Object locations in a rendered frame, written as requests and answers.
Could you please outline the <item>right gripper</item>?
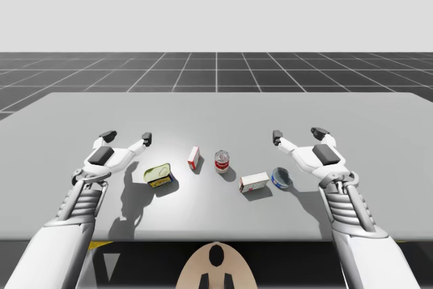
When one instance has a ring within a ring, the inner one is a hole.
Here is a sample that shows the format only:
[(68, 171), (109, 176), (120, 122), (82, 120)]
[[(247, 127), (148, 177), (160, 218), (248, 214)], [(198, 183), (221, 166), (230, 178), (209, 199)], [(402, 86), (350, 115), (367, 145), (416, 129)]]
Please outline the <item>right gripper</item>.
[(336, 150), (336, 140), (330, 132), (320, 127), (312, 127), (311, 133), (321, 144), (298, 147), (287, 140), (280, 130), (273, 130), (273, 145), (292, 158), (302, 171), (318, 179), (324, 179), (329, 174), (347, 175), (346, 160)]

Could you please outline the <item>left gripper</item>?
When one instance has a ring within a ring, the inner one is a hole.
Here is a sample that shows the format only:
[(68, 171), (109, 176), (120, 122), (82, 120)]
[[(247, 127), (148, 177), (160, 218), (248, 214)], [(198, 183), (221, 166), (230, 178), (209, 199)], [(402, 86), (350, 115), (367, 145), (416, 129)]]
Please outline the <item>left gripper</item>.
[(134, 159), (145, 152), (152, 144), (152, 133), (146, 132), (141, 140), (135, 142), (127, 149), (106, 146), (114, 141), (116, 131), (107, 131), (99, 135), (93, 142), (92, 153), (85, 159), (83, 170), (86, 173), (117, 173), (124, 170)]

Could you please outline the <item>blue flat can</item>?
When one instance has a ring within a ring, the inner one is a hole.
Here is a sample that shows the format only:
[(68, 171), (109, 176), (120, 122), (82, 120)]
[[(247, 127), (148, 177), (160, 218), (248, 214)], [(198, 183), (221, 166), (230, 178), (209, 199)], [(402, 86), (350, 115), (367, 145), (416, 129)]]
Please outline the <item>blue flat can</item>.
[(277, 167), (271, 173), (271, 181), (277, 188), (284, 190), (292, 186), (292, 176), (288, 170), (282, 167)]

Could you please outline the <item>green and blue rectangular can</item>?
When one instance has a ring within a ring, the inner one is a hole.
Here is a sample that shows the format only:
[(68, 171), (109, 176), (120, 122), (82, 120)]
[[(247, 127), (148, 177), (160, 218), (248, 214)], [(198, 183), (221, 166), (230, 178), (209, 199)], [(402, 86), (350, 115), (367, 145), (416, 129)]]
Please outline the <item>green and blue rectangular can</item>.
[(143, 174), (143, 182), (151, 188), (161, 187), (165, 184), (172, 183), (174, 177), (171, 173), (169, 163), (164, 163), (159, 166), (152, 167)]

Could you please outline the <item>red and white can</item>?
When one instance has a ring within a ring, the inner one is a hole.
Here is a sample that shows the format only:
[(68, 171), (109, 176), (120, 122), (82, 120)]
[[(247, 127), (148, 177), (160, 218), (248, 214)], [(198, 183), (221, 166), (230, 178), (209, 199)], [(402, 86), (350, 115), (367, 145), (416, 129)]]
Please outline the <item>red and white can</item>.
[(214, 155), (215, 170), (219, 174), (226, 173), (229, 168), (229, 153), (225, 150), (219, 150)]

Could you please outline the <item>tan robot part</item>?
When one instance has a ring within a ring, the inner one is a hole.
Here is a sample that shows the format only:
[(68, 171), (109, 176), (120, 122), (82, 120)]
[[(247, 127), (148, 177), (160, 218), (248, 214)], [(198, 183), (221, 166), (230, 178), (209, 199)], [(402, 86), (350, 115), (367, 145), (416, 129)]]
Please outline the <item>tan robot part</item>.
[(243, 256), (233, 247), (213, 242), (187, 260), (175, 289), (258, 289)]

